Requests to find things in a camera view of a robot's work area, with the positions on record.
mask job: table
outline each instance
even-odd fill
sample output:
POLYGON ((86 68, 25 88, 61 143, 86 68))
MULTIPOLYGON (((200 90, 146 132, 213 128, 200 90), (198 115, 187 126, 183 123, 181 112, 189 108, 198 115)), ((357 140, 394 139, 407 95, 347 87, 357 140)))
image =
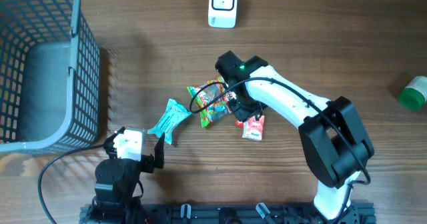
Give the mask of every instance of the table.
MULTIPOLYGON (((232 50, 258 55, 316 95, 343 95, 356 106, 376 151, 372 184, 353 200, 374 202, 378 223, 427 218, 427 108, 404 109, 397 94, 427 75, 427 0, 239 0, 235 29, 207 24, 208 0, 82 0, 101 47, 99 141, 122 125, 149 129, 169 98, 188 105, 188 85, 218 76, 217 58, 232 50)), ((266 110, 264 139, 242 139, 232 115, 207 129, 184 121, 165 147, 165 167, 141 174, 144 203, 255 204, 312 201, 295 127, 266 110)), ((150 135, 144 152, 153 153, 150 135)), ((0 156, 0 222, 47 223, 37 176, 49 156, 0 156)), ((102 150, 64 158, 43 179, 58 223, 76 223, 95 195, 102 150)))

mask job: gray basket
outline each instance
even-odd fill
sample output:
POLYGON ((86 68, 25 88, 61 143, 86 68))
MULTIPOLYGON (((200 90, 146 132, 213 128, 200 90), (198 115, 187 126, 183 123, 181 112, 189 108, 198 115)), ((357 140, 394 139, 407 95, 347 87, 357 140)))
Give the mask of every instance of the gray basket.
POLYGON ((0 152, 94 142, 99 47, 80 0, 0 0, 0 65, 0 152))

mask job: wooden surface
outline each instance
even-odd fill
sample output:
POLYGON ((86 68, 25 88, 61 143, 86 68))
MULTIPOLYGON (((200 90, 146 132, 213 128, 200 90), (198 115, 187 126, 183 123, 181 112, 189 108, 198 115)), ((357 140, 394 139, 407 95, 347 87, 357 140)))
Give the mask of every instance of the wooden surface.
MULTIPOLYGON (((259 55, 317 95, 356 105, 376 151, 372 184, 353 200, 375 203, 378 223, 425 223, 427 108, 404 109, 396 95, 427 75, 427 0, 239 0, 238 26, 207 25, 207 0, 83 0, 102 47, 101 137, 122 125, 153 127, 173 98, 188 105, 188 85, 218 76, 217 58, 259 55)), ((141 175, 144 203, 312 201, 317 180, 297 130, 271 109, 264 139, 242 139, 228 116, 210 128, 184 121, 165 147, 165 168, 141 175)), ((153 153, 150 135, 144 151, 153 153)), ((0 156, 0 223, 48 223, 37 176, 53 156, 0 156)), ((58 223, 76 223, 94 196, 103 151, 58 161, 43 193, 58 223)))

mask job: teal wrapper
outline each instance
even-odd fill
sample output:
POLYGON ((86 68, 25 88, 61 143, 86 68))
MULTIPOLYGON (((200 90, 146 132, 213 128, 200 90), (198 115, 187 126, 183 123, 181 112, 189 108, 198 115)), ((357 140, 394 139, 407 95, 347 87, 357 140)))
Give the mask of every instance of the teal wrapper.
POLYGON ((187 117, 191 115, 191 112, 177 103, 173 99, 169 99, 166 106, 165 114, 161 117, 159 122, 150 130, 148 134, 154 134, 157 137, 161 137, 161 134, 165 133, 165 142, 169 145, 172 144, 172 131, 187 117))

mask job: green cap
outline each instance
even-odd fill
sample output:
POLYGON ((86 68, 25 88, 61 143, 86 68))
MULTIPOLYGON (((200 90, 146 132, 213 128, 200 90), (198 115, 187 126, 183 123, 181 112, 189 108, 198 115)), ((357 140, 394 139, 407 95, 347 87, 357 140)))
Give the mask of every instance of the green cap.
POLYGON ((399 95, 399 102, 408 109, 418 111, 426 100, 421 92, 413 88, 405 88, 399 95))

